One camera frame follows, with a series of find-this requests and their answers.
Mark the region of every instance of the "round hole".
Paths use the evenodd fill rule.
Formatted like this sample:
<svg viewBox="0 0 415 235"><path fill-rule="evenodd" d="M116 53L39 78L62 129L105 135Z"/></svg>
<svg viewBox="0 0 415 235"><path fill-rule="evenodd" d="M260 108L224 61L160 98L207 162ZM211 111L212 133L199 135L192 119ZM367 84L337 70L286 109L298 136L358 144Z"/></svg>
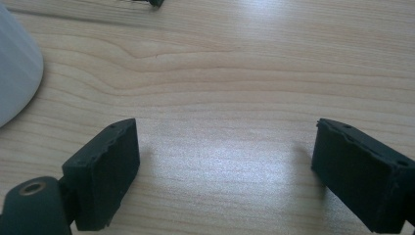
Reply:
<svg viewBox="0 0 415 235"><path fill-rule="evenodd" d="M397 161L397 163L399 165L408 166L408 163L407 162L404 162L404 161Z"/></svg>
<svg viewBox="0 0 415 235"><path fill-rule="evenodd" d="M25 185L23 188L21 188L19 193L22 196L30 196L30 195L33 195L33 194L36 194L36 193L42 191L45 187L46 187L45 182L33 182L33 183L29 183L29 184Z"/></svg>

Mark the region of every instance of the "white object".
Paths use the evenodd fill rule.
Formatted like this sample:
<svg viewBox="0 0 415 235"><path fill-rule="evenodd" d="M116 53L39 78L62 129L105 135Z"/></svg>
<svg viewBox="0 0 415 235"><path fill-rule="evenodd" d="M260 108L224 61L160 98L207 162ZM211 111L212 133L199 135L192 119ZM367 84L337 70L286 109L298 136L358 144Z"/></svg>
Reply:
<svg viewBox="0 0 415 235"><path fill-rule="evenodd" d="M39 48L0 3L0 126L27 105L42 75Z"/></svg>

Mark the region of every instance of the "wooden table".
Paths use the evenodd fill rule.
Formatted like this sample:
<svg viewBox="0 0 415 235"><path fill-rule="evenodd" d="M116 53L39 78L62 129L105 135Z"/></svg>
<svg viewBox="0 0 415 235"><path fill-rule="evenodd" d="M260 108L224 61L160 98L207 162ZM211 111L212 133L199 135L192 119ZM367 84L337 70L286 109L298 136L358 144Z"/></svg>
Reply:
<svg viewBox="0 0 415 235"><path fill-rule="evenodd" d="M45 72L0 128L1 201L137 119L142 163L111 226L73 234L371 234L310 170L317 120L415 159L413 1L3 3Z"/></svg>

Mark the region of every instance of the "wooden surface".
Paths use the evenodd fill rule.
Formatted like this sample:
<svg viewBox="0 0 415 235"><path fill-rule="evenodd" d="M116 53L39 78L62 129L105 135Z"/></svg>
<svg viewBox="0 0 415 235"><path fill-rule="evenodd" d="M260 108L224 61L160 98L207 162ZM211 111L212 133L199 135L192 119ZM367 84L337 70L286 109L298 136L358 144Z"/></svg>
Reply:
<svg viewBox="0 0 415 235"><path fill-rule="evenodd" d="M310 170L317 120L415 159L413 1L2 1L45 74L0 128L0 201L137 119L138 177L75 235L371 234Z"/></svg>

